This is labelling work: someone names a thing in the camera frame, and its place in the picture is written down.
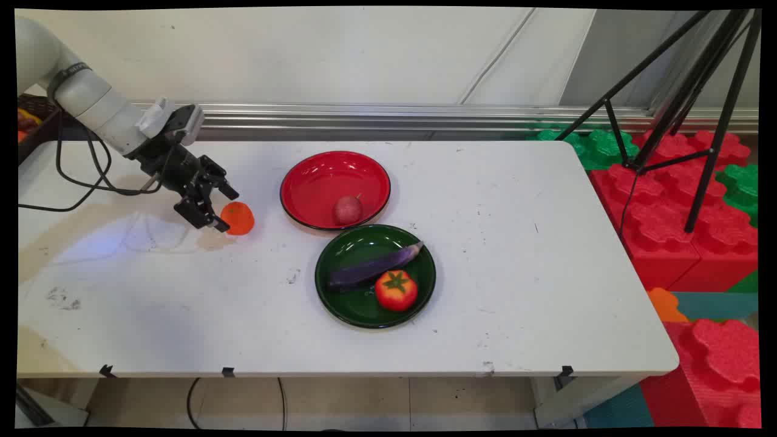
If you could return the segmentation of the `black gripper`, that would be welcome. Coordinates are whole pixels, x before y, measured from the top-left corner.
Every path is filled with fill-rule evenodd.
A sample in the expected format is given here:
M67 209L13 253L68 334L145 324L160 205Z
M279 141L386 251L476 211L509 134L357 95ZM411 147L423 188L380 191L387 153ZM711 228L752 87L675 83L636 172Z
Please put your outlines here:
M145 141L128 153L127 158L137 161L141 170L152 177L140 189L142 194L151 193L153 183L161 183L163 188L183 197L174 205L174 211L195 229L209 227L222 233L231 229L228 222L214 213L209 202L195 199L210 196L206 185L216 188L230 201L239 197L238 191L227 181L225 169L207 155L195 157L182 144L163 138Z

